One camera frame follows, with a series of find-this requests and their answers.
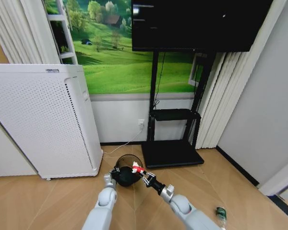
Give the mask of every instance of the black tv stand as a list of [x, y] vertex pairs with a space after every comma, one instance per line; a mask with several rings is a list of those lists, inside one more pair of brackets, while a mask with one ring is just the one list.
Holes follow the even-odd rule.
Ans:
[[[204, 160], [195, 150], [201, 116], [197, 113], [204, 88], [216, 53], [207, 53], [204, 69], [198, 87], [194, 90], [194, 100], [191, 109], [154, 109], [156, 78], [159, 51], [154, 51], [152, 78], [150, 83], [149, 117], [147, 140], [142, 144], [142, 151], [147, 168], [161, 168], [170, 166], [185, 166], [203, 164]], [[186, 128], [181, 140], [155, 141], [155, 121], [187, 120]], [[195, 122], [192, 144], [189, 143], [190, 129]]]

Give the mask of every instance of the door frame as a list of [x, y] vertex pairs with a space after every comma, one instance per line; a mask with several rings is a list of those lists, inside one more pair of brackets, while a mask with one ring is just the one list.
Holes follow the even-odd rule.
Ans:
[[266, 196], [273, 196], [288, 185], [288, 164], [271, 177], [267, 182], [259, 186], [259, 191]]

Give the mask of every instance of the electrical outlet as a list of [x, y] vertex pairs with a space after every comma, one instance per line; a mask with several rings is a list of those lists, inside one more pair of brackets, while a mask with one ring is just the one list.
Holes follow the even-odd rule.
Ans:
[[144, 121], [145, 121], [145, 119], [139, 119], [138, 120], [138, 125], [139, 125], [140, 129], [144, 128]]

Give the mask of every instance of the white air purifier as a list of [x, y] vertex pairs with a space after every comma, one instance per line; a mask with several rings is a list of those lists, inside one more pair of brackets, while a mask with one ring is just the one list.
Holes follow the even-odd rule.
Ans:
[[0, 64], [0, 123], [42, 178], [98, 174], [102, 150], [82, 66]]

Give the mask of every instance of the white power cord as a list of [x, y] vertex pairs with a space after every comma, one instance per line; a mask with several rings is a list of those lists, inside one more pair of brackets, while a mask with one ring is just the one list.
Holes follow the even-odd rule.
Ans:
[[123, 144], [123, 145], [121, 145], [121, 146], [118, 146], [116, 149], [114, 149], [112, 152], [104, 152], [104, 153], [106, 153], [106, 154], [111, 154], [111, 153], [113, 153], [113, 152], [115, 152], [116, 150], [118, 150], [120, 147], [123, 147], [123, 146], [125, 146], [125, 145], [128, 145], [131, 141], [133, 141], [138, 135], [140, 135], [140, 133], [143, 131], [143, 129], [144, 129], [144, 127], [142, 127], [141, 128], [141, 130], [140, 130], [140, 132], [137, 134], [137, 135], [135, 135], [130, 141], [128, 141], [126, 144]]

